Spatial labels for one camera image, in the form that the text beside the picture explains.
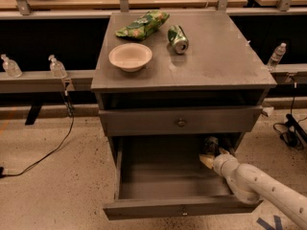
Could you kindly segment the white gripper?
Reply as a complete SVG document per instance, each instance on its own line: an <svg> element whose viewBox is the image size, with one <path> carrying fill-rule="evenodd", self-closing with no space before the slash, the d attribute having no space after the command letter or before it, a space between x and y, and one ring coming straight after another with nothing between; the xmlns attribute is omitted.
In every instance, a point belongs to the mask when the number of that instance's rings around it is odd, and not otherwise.
<svg viewBox="0 0 307 230"><path fill-rule="evenodd" d="M224 178L231 177L240 163L237 158L230 154L226 149L219 148L220 155L200 154L200 161L210 170L214 170L216 174Z"/></svg>

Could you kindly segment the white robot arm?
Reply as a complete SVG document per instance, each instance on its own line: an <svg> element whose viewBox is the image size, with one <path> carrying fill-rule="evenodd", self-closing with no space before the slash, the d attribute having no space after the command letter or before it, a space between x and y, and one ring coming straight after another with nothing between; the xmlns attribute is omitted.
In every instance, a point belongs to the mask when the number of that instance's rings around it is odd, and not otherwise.
<svg viewBox="0 0 307 230"><path fill-rule="evenodd" d="M200 161L223 177L233 194L243 203L253 205L263 197L302 230L307 230L307 197L275 180L260 169L240 163L229 151L203 149Z"/></svg>

